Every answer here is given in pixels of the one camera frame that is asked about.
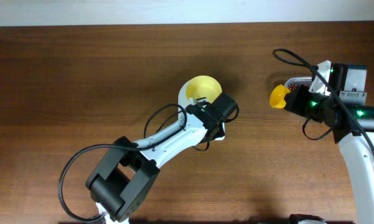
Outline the yellow plastic scoop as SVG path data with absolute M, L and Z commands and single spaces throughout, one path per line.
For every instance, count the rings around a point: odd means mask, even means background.
M 290 93 L 290 89 L 284 85 L 278 85 L 271 93 L 269 104 L 272 108 L 283 109 L 286 106 L 284 97 Z

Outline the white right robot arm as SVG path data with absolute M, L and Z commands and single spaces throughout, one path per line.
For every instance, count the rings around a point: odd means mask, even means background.
M 271 97 L 273 106 L 324 123 L 346 163 L 359 223 L 374 223 L 374 106 L 365 104 L 367 68 L 325 61 L 319 76 L 296 77 Z

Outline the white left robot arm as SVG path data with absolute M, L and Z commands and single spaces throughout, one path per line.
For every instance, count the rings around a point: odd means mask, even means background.
M 143 203 L 160 168 L 189 147 L 221 141 L 224 125 L 239 111 L 236 101 L 221 93 L 210 101 L 179 95 L 180 113 L 172 125 L 150 137 L 121 137 L 107 150 L 86 180 L 86 187 L 105 223 L 128 223 Z

